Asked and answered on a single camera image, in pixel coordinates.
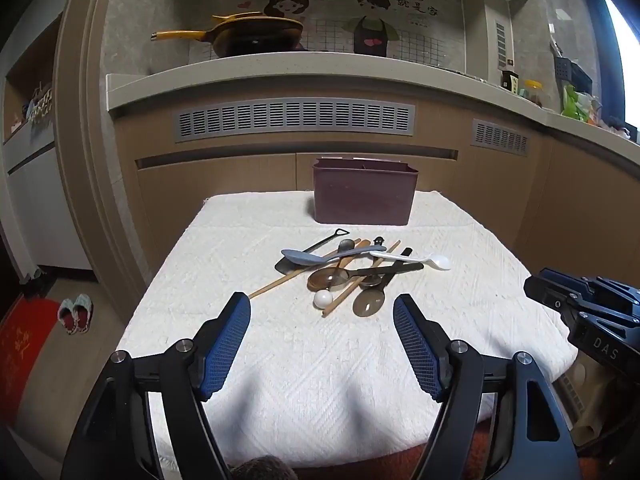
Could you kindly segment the white plastic spoon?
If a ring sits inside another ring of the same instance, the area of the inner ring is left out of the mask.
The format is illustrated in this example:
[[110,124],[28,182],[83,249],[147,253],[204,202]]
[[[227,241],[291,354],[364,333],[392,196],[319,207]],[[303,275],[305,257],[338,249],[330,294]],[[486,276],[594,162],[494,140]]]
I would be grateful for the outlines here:
[[370,256],[372,258],[390,260],[390,261],[400,261],[403,263],[422,263],[430,266],[433,269],[439,271],[449,271],[452,268],[452,264],[450,260],[444,256],[439,254],[431,254],[426,257],[411,257],[411,256],[403,256],[403,255],[394,255],[390,252],[370,252]]

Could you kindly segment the blue plastic spoon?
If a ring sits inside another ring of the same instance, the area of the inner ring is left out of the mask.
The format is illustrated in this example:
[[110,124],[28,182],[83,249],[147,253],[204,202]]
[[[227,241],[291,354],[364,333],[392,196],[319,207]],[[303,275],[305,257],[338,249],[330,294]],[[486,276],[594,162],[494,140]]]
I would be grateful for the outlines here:
[[326,256],[318,256],[311,254],[310,252],[302,252],[301,250],[295,249],[282,249],[281,254],[286,260],[291,261],[298,266],[321,266],[322,264],[329,263],[335,259],[368,254],[374,250],[376,252],[382,252],[384,249],[386,249],[386,247],[382,245],[363,246],[349,250],[342,250],[341,252],[330,252],[329,255]]

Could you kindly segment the small white round spoon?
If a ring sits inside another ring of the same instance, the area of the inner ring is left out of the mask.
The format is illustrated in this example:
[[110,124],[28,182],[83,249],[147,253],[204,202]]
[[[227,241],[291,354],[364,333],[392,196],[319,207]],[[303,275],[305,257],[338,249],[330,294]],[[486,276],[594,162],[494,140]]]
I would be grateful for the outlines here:
[[333,294],[329,290],[321,289],[314,293],[314,306],[317,309],[323,310],[326,307],[329,307],[332,302]]

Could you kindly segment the brown spoon black handle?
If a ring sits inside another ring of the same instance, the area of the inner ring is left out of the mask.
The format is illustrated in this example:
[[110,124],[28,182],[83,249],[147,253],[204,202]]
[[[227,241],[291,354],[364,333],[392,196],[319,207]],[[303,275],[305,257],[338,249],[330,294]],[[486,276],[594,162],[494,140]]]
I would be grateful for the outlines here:
[[[382,272],[378,275],[384,275],[389,273],[403,274],[407,272],[420,271],[424,268],[422,263],[403,263],[396,261],[389,266],[382,266]],[[352,270],[337,268],[331,266],[330,268],[320,269],[314,271],[313,274],[307,280],[307,287],[312,292],[318,292],[321,289],[337,289],[345,286],[349,275],[352,274]],[[363,281],[363,287],[372,285],[373,280]]]

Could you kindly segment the pair of slippers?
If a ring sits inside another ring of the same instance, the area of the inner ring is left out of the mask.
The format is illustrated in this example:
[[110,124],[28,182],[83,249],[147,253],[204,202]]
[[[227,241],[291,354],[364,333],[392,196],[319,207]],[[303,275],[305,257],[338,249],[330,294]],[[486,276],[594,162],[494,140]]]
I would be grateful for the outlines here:
[[93,315],[93,302],[87,294],[79,294],[74,300],[64,299],[58,306],[58,322],[66,333],[87,333]]

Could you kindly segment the white textured table cloth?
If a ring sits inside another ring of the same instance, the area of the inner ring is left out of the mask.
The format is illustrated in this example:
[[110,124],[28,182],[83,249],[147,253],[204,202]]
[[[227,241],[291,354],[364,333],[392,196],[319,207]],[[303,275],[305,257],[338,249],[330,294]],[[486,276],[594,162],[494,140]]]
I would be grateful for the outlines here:
[[[314,222],[311,204],[308,192],[206,200],[119,343],[135,357],[163,352],[194,335],[235,292],[250,297],[250,326],[205,407],[232,464],[272,454],[294,467],[326,467],[404,452],[427,440],[438,412],[413,375],[391,304],[368,318],[358,318],[350,301],[322,314],[305,275],[277,283],[283,249],[330,234]],[[352,236],[450,260],[446,272],[396,276],[385,295],[409,294],[451,338],[488,356],[526,351],[549,380],[574,363],[560,316],[525,296],[524,264],[442,194],[416,194],[406,226],[354,226]]]

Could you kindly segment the red floor mat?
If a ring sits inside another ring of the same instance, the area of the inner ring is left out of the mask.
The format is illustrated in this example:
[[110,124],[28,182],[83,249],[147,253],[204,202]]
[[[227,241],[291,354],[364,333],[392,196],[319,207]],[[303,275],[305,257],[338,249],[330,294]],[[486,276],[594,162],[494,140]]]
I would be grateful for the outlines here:
[[1,420],[7,425],[15,424],[29,374],[58,322],[56,312],[55,301],[21,297],[1,323]]

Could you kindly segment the small grey vent grille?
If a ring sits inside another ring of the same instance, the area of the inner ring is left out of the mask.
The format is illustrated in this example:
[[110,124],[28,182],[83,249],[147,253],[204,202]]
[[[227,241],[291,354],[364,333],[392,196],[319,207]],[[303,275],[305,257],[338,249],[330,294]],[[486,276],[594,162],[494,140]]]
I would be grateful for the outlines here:
[[478,148],[489,148],[503,153],[526,156],[529,138],[492,122],[475,119],[471,144]]

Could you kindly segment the maroon plastic utensil bin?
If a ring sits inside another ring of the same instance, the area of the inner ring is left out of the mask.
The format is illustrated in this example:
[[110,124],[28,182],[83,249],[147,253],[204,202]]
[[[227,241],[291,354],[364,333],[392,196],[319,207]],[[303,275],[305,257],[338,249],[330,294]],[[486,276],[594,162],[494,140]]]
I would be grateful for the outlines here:
[[419,171],[405,162],[320,157],[314,174],[314,220],[326,224],[405,226]]

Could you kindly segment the yellow lid jar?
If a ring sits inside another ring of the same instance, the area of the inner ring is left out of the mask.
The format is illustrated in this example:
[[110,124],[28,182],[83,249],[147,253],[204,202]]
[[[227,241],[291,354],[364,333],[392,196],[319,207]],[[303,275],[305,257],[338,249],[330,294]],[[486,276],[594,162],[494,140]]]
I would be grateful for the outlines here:
[[539,107],[542,107],[541,102],[542,83],[533,79],[526,79],[524,81],[523,96],[530,102],[535,103]]

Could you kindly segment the dark blue storage basket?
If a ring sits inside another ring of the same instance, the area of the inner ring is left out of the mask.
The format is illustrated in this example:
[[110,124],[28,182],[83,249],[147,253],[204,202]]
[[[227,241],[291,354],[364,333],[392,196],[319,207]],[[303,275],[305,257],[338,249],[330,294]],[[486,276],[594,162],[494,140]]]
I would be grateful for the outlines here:
[[559,92],[562,92],[567,84],[571,84],[577,92],[592,94],[592,78],[569,58],[556,56],[554,72]]

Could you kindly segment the long grey vent grille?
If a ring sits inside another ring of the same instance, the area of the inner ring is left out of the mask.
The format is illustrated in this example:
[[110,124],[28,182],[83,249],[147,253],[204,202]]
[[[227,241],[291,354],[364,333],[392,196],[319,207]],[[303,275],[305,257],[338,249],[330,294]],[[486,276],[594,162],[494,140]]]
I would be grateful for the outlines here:
[[208,104],[174,115],[178,143],[204,139],[285,132],[347,132],[412,136],[413,104],[369,99],[257,99]]

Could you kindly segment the yellow frying pan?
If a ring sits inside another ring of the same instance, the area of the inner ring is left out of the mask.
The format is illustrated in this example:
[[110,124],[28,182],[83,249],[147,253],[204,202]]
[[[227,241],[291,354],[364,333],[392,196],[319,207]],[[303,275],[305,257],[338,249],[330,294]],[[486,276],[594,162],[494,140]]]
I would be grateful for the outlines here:
[[260,12],[227,16],[213,15],[209,30],[161,30],[152,41],[187,39],[209,44],[218,58],[294,51],[302,38],[304,25],[292,18],[279,18]]

